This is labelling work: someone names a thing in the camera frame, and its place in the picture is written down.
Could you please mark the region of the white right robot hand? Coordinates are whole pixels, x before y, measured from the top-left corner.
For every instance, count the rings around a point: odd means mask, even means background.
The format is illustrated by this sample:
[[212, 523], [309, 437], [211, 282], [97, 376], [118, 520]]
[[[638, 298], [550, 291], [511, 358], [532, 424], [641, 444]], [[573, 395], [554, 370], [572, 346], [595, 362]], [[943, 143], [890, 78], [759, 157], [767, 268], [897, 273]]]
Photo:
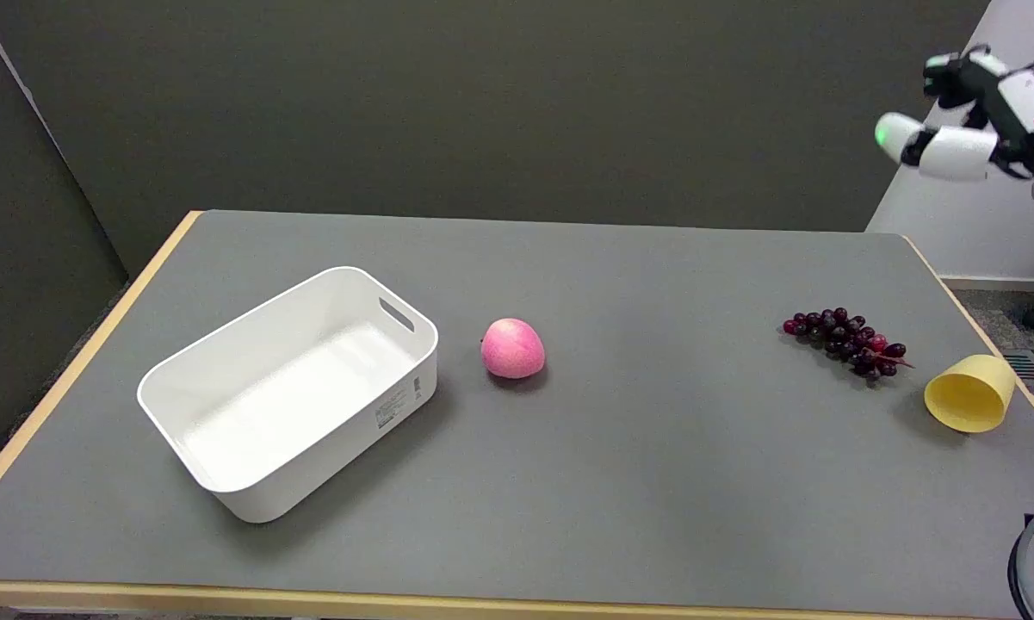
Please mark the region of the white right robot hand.
[[938, 109], [968, 111], [941, 127], [883, 114], [874, 138], [892, 161], [933, 179], [980, 181], [995, 166], [1034, 180], [1034, 62], [1012, 68], [981, 44], [929, 58], [922, 76]]

